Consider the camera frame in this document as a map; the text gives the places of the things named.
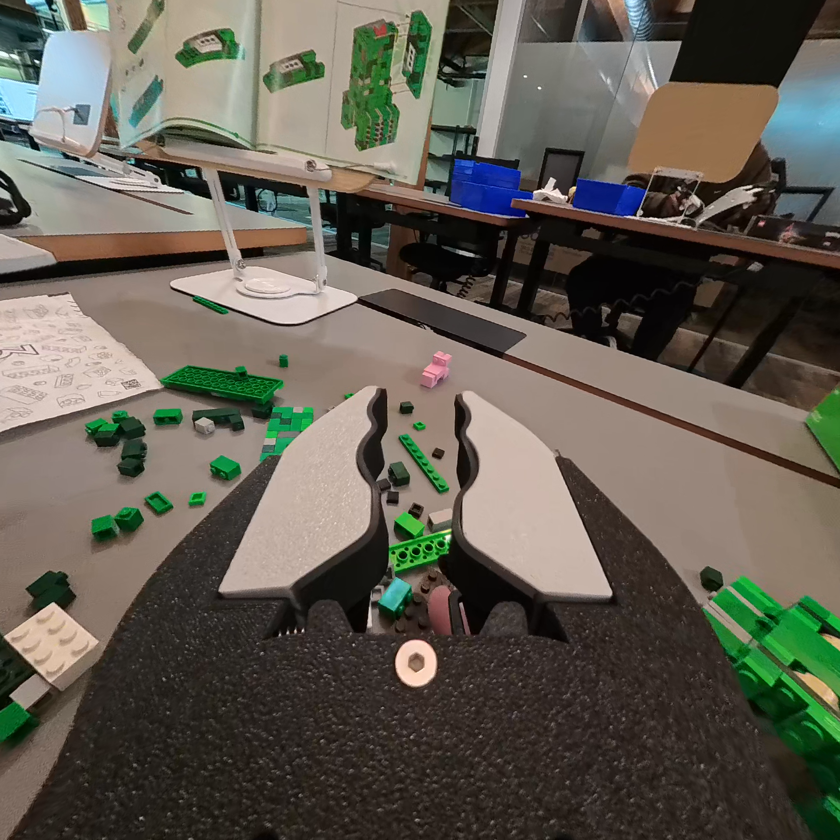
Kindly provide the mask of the blue bin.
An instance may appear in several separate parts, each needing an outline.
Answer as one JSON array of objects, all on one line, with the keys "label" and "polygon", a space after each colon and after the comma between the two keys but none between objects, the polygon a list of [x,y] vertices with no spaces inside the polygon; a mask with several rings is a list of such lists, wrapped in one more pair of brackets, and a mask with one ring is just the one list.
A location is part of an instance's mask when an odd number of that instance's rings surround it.
[{"label": "blue bin", "polygon": [[635,185],[579,178],[572,206],[587,212],[630,217],[637,214],[646,192],[646,188]]}]

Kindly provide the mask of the large green studded plate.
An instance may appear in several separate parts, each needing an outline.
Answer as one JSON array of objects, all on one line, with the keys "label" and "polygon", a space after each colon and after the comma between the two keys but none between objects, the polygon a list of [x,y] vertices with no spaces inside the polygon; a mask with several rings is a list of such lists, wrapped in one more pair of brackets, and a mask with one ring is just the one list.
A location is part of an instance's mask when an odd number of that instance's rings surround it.
[{"label": "large green studded plate", "polygon": [[186,365],[160,379],[163,387],[189,393],[218,396],[242,403],[270,403],[284,387],[284,381],[248,373],[239,366],[233,371]]}]

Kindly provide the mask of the dark green studded plate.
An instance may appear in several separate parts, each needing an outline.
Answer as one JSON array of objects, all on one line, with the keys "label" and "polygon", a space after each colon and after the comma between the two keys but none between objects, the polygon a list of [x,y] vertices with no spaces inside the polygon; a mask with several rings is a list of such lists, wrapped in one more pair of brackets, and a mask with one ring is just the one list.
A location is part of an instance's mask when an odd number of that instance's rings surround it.
[{"label": "dark green studded plate", "polygon": [[26,659],[1,636],[1,708],[4,709],[12,702],[12,693],[25,683],[34,670]]}]

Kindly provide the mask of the clear acrylic stand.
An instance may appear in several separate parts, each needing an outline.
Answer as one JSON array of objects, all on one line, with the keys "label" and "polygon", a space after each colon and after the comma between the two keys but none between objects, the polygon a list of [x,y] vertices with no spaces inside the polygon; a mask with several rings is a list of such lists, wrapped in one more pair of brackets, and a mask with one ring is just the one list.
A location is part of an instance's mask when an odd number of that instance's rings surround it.
[{"label": "clear acrylic stand", "polygon": [[678,170],[633,175],[628,186],[645,186],[636,217],[664,219],[690,228],[742,232],[754,217],[766,214],[775,202],[772,176],[762,181],[739,175],[731,182],[711,184]]}]

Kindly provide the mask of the dark toy box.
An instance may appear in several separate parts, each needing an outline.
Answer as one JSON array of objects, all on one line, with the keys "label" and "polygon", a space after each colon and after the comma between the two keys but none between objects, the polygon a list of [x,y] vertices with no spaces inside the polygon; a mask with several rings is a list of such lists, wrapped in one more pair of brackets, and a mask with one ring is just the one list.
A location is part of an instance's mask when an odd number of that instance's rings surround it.
[{"label": "dark toy box", "polygon": [[782,245],[839,252],[839,226],[824,225],[792,217],[754,217],[745,235]]}]

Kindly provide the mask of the stack of blue bins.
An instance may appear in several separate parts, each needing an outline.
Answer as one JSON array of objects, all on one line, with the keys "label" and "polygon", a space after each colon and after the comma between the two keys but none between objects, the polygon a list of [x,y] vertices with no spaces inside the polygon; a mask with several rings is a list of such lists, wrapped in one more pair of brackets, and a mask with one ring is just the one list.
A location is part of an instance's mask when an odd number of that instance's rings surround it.
[{"label": "stack of blue bins", "polygon": [[449,201],[481,214],[525,217],[515,201],[529,201],[531,192],[520,189],[518,169],[474,159],[456,158],[452,168]]}]

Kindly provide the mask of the teal small brick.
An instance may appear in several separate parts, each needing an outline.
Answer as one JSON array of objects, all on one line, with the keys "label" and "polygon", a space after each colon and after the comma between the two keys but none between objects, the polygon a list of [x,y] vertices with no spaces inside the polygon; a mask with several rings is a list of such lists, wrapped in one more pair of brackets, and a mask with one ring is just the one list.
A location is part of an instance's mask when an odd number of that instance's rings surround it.
[{"label": "teal small brick", "polygon": [[404,614],[412,599],[413,587],[411,584],[395,578],[385,588],[377,603],[377,608],[383,617],[396,621]]}]

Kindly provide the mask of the white studded brick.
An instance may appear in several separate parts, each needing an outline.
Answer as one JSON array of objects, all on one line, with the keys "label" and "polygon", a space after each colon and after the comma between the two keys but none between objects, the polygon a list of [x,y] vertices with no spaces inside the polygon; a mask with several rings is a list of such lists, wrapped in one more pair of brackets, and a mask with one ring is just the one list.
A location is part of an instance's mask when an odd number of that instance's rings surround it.
[{"label": "white studded brick", "polygon": [[6,642],[53,688],[66,690],[92,665],[100,643],[52,602],[6,633]]}]

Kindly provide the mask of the bright green studded plate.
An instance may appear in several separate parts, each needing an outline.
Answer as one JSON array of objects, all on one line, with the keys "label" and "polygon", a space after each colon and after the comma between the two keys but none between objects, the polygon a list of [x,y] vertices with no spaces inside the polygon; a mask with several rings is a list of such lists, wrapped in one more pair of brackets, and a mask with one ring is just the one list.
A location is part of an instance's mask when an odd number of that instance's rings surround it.
[{"label": "bright green studded plate", "polygon": [[394,575],[435,564],[448,554],[451,539],[452,531],[447,529],[393,544],[389,547],[389,563]]}]

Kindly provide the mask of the green mosaic tiled plate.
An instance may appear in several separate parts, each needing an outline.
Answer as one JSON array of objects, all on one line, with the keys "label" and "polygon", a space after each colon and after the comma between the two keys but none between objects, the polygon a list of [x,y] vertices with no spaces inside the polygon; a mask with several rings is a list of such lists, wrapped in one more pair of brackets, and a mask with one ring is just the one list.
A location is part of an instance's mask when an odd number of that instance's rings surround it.
[{"label": "green mosaic tiled plate", "polygon": [[310,406],[273,408],[260,447],[259,462],[281,457],[292,441],[308,429],[315,419],[316,411]]}]

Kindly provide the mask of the open instruction booklet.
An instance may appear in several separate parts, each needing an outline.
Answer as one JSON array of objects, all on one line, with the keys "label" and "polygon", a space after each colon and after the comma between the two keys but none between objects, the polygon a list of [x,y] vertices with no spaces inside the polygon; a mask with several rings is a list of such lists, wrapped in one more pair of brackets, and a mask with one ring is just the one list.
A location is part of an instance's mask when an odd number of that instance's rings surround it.
[{"label": "open instruction booklet", "polygon": [[120,144],[181,136],[413,183],[448,6],[108,2]]}]

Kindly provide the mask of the white printed paper sheet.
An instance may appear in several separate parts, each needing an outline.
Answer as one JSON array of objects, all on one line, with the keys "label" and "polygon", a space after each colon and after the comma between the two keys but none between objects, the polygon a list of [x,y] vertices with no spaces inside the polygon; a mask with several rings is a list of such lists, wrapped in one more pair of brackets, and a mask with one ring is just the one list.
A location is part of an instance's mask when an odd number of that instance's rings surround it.
[{"label": "white printed paper sheet", "polygon": [[71,294],[2,301],[2,434],[161,388]]}]

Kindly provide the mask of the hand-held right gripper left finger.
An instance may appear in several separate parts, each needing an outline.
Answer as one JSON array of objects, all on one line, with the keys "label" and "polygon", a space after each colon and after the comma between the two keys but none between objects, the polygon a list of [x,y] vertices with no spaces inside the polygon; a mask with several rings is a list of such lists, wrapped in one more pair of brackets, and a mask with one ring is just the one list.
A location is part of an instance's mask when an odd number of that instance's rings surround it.
[{"label": "hand-held right gripper left finger", "polygon": [[218,587],[225,600],[288,599],[307,613],[369,601],[388,564],[382,491],[386,389],[369,385],[284,454]]}]

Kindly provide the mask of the black office chair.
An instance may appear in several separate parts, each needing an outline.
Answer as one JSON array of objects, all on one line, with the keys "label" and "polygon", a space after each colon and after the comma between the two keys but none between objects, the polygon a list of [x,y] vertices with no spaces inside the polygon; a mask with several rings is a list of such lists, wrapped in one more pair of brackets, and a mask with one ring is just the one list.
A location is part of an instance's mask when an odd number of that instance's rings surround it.
[{"label": "black office chair", "polygon": [[455,296],[465,299],[476,280],[495,272],[497,257],[488,255],[462,254],[438,244],[414,242],[405,245],[399,258],[415,272],[432,279],[431,288],[449,294],[448,285],[459,285]]}]

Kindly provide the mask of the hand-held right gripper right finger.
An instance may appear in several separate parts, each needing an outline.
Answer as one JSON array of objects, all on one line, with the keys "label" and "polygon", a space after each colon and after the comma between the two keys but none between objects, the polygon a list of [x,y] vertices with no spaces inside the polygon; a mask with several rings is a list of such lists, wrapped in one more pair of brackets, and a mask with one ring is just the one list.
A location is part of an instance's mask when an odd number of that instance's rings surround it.
[{"label": "hand-held right gripper right finger", "polygon": [[558,455],[473,391],[455,398],[455,435],[448,579],[467,618],[485,621],[504,602],[528,621],[546,620],[551,606],[614,602]]}]

